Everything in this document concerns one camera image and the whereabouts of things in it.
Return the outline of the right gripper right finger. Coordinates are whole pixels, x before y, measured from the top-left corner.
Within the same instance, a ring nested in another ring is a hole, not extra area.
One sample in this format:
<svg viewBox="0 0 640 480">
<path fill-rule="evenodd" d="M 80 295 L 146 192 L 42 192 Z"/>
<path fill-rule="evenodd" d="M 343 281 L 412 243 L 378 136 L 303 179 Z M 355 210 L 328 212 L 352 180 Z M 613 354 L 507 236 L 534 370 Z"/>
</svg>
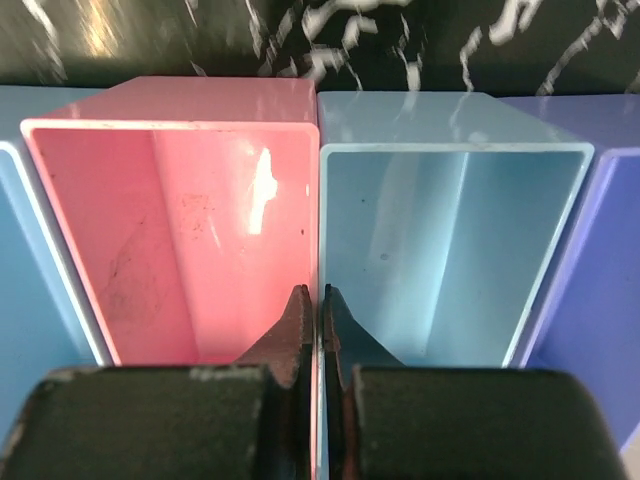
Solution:
<svg viewBox="0 0 640 480">
<path fill-rule="evenodd" d="M 353 317 L 322 305 L 333 479 L 623 479 L 586 388 L 541 369 L 403 365 Z"/>
</svg>

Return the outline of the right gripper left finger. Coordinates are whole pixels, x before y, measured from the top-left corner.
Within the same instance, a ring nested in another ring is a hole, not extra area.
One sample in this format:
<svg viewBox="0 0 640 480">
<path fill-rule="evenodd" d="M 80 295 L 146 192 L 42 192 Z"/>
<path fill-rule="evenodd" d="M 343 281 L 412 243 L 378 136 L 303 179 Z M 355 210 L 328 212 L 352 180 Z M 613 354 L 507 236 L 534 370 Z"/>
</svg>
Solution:
<svg viewBox="0 0 640 480">
<path fill-rule="evenodd" d="M 312 303 L 228 365 L 75 367 L 45 376 L 1 452 L 5 479 L 307 479 Z"/>
</svg>

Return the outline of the light blue bin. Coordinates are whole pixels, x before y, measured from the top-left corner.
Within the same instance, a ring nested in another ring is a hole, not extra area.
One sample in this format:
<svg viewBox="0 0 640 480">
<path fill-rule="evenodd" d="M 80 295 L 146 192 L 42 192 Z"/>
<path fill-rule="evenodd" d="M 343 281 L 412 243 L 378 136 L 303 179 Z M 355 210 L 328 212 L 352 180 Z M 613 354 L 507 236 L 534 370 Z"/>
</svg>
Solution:
<svg viewBox="0 0 640 480">
<path fill-rule="evenodd" d="M 51 370 L 111 355 L 20 131 L 91 88 L 1 88 L 1 433 Z"/>
<path fill-rule="evenodd" d="M 403 365 L 518 369 L 593 147 L 482 93 L 322 92 L 318 118 L 322 302 Z"/>
</svg>

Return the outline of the purple bin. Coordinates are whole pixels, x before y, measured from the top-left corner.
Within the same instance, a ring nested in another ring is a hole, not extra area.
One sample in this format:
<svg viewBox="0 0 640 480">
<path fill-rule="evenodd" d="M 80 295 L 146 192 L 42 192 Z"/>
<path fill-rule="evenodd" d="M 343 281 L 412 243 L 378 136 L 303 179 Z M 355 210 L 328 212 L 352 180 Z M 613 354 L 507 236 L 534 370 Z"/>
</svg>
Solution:
<svg viewBox="0 0 640 480">
<path fill-rule="evenodd" d="M 575 376 L 625 449 L 639 430 L 639 97 L 505 101 L 594 147 L 515 362 Z"/>
</svg>

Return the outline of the pink bin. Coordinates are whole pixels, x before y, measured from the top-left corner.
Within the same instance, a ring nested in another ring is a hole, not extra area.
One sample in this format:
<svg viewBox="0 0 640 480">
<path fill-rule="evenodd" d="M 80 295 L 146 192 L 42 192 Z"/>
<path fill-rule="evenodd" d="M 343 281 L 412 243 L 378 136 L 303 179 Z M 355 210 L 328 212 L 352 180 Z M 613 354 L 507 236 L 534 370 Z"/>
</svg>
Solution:
<svg viewBox="0 0 640 480">
<path fill-rule="evenodd" d="M 111 360 L 267 365 L 284 423 L 260 473 L 311 478 L 313 82 L 139 77 L 20 129 Z"/>
</svg>

